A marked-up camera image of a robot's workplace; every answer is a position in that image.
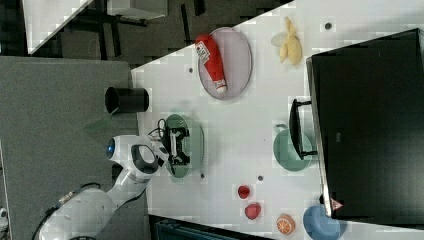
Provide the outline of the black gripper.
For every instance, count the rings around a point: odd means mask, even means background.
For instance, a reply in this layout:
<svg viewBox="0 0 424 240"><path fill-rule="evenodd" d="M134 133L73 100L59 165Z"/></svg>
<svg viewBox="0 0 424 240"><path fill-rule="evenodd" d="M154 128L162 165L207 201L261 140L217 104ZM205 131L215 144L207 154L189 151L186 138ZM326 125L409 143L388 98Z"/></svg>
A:
<svg viewBox="0 0 424 240"><path fill-rule="evenodd" d="M162 143L169 153L168 161L172 165L188 165L189 156L184 152L185 138L189 136L189 131L183 127L165 128Z"/></svg>

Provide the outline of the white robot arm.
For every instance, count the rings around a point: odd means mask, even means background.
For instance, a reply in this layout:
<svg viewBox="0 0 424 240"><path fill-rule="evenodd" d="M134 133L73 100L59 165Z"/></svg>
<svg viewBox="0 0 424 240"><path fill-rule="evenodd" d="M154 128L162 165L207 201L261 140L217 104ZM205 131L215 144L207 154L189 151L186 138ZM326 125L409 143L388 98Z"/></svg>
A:
<svg viewBox="0 0 424 240"><path fill-rule="evenodd" d="M95 240L114 214L140 197L152 176L170 161L181 160L184 128L166 128L161 136L119 135L106 147L107 160L121 170L108 189L87 183L50 208L32 240Z"/></svg>

